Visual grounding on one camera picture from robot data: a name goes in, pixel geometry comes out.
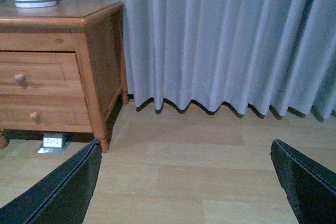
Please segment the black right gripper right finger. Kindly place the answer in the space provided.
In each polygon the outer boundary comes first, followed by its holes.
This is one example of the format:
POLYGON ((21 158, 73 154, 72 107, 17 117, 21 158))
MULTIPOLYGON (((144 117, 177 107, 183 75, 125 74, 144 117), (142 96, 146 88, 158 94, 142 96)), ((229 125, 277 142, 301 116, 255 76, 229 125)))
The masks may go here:
POLYGON ((271 160, 299 223, 335 223, 335 173, 275 139, 271 160))

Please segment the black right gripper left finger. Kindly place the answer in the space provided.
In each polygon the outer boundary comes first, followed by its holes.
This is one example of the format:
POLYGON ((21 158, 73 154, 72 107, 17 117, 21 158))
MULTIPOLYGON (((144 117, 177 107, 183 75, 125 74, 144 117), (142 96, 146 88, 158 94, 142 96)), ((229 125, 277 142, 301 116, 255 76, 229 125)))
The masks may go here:
POLYGON ((2 207, 1 223, 83 223, 101 160, 101 143, 94 139, 2 207))

